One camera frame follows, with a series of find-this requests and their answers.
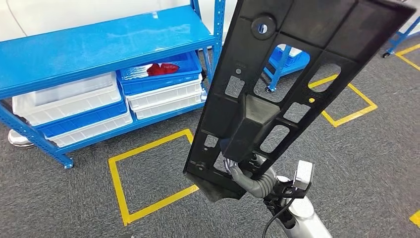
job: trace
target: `black bracket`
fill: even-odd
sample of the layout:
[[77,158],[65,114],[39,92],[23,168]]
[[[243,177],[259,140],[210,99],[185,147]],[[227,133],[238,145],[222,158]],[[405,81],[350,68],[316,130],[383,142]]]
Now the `black bracket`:
[[[252,154],[265,157],[252,178],[263,175],[414,12],[390,0],[238,0],[185,175],[211,201],[241,198],[245,191],[214,168],[220,153],[236,162]],[[254,88],[279,44],[301,49],[311,59],[276,103],[256,95]],[[313,91],[308,82],[326,63],[340,66],[341,73],[325,91]],[[231,80],[242,82],[238,95],[227,92]],[[298,122],[284,117],[293,103],[310,107]],[[265,152],[260,146],[276,125],[289,132]],[[214,147],[205,146],[208,135],[218,138]]]

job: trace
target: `blue shelf frame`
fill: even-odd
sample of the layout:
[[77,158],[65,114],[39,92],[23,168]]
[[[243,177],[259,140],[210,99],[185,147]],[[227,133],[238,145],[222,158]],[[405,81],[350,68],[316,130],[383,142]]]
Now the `blue shelf frame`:
[[286,45],[284,48],[283,54],[279,61],[274,60],[272,57],[268,60],[268,62],[274,67],[275,72],[272,74],[267,67],[264,68],[264,73],[271,79],[270,84],[267,86],[270,92],[274,92],[277,90],[276,85],[281,77],[291,74],[293,72],[299,71],[304,69],[306,65],[309,63],[310,56],[302,52],[300,58],[294,62],[291,66],[286,65],[287,57],[289,57],[289,53],[292,50],[291,46]]
[[410,35],[411,31],[420,23],[420,16],[413,22],[413,24],[411,24],[411,26],[409,26],[409,28],[405,31],[405,32],[400,32],[397,31],[396,35],[397,35],[397,40],[389,40],[389,42],[391,43],[391,47],[389,49],[387,49],[386,53],[383,54],[383,57],[387,57],[388,55],[391,55],[393,53],[395,53],[395,49],[398,47],[398,45],[403,42],[405,39],[419,35],[420,32],[416,32],[412,35]]
[[216,44],[213,46],[213,72],[216,71],[217,62],[219,62],[220,54],[222,52],[225,6],[225,0],[215,0],[214,2],[213,35],[216,37]]
[[[221,3],[224,0],[216,0],[215,8]],[[205,100],[148,119],[138,120],[132,113],[130,125],[59,148],[14,115],[3,99],[198,49],[204,50],[211,82],[213,67],[207,47],[215,43],[201,21],[198,0],[187,6],[0,42],[0,121],[65,169],[72,168],[73,159],[66,153],[201,108]]]

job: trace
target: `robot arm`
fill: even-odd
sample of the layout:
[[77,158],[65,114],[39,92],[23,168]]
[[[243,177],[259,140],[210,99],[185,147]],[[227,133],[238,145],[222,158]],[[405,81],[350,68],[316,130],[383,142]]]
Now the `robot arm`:
[[[263,157],[256,156],[256,161],[259,164],[262,164],[264,160]],[[238,185],[254,197],[264,198],[264,204],[273,216],[285,208],[287,203],[291,202],[287,210],[281,212],[275,219],[288,237],[332,237],[315,213],[311,201],[305,195],[312,183],[314,171],[312,163],[300,160],[295,177],[293,181],[290,181],[286,177],[276,176],[271,168],[260,179],[252,180],[244,175],[237,163],[229,159],[224,159],[223,162],[226,170]]]

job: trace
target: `red object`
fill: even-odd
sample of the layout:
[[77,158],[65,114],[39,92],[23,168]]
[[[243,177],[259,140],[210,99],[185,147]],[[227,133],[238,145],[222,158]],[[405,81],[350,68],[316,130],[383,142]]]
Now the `red object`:
[[179,66],[171,63],[162,63],[161,65],[154,63],[150,68],[147,69],[147,74],[149,76],[163,75],[175,73],[178,71]]

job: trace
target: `rectangular cutout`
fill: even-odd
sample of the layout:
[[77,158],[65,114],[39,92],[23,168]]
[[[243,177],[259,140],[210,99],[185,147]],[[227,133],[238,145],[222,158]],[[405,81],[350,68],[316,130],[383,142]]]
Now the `rectangular cutout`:
[[217,157],[213,167],[221,172],[226,172],[226,169],[224,167],[224,156],[222,155],[222,152],[219,153],[219,156]]
[[238,98],[241,94],[242,88],[244,87],[245,82],[242,81],[240,78],[235,76],[230,76],[229,82],[227,83],[227,87],[224,93],[228,96]]
[[214,148],[217,144],[217,141],[219,141],[219,138],[212,135],[207,135],[206,141],[204,142],[204,146]]
[[318,71],[312,76],[311,80],[308,83],[308,87],[311,88],[315,92],[323,92],[325,91],[331,83],[338,77],[341,72],[341,67],[334,64],[334,63],[326,63],[321,65],[318,68]]
[[283,125],[276,125],[271,130],[270,134],[265,138],[261,144],[260,149],[266,153],[273,152],[283,139],[289,134],[289,128]]
[[292,103],[289,109],[284,114],[284,118],[291,120],[294,123],[299,123],[302,117],[311,109],[310,106],[300,103]]
[[310,61],[310,55],[285,44],[278,45],[271,53],[262,79],[254,87],[254,93],[279,103]]

